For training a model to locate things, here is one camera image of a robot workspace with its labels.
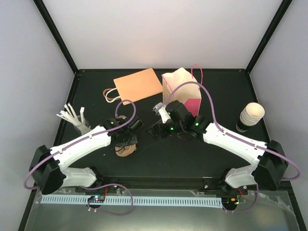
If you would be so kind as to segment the cream cakes paper bag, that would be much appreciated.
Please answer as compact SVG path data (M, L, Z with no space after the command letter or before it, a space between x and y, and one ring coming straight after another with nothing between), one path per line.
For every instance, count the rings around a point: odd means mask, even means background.
M195 77L183 67L172 73L162 74L163 102L166 101L176 87L189 81L197 82ZM199 114L202 96L198 85L187 84L181 87L167 101L167 104L174 100L178 100L180 103L183 103L193 116L197 116Z

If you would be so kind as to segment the brown pulp cup carriers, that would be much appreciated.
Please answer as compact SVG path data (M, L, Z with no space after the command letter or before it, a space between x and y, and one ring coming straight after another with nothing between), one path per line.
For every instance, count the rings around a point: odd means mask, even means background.
M115 147L115 153L117 156L126 157L137 150L136 144L127 145L123 147Z

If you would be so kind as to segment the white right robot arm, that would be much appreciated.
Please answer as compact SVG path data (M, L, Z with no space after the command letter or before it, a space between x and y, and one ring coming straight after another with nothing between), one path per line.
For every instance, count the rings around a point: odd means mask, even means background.
M187 140L199 140L218 146L242 158L249 165L227 170L219 181L219 189L229 194L245 185L258 185L266 190L278 189L288 163L280 143L256 141L232 132L207 120L203 115L193 116L178 100L168 105L158 103L153 112L160 116L147 129L155 140L177 135Z

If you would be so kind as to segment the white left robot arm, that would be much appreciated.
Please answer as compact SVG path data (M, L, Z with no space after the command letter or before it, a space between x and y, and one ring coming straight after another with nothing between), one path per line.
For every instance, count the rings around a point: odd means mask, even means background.
M86 187L92 192L103 188L103 179L95 167L72 168L71 165L86 155L109 145L123 150L137 144L137 130L142 121L112 118L88 133L65 144L36 149L29 172L43 195L63 187Z

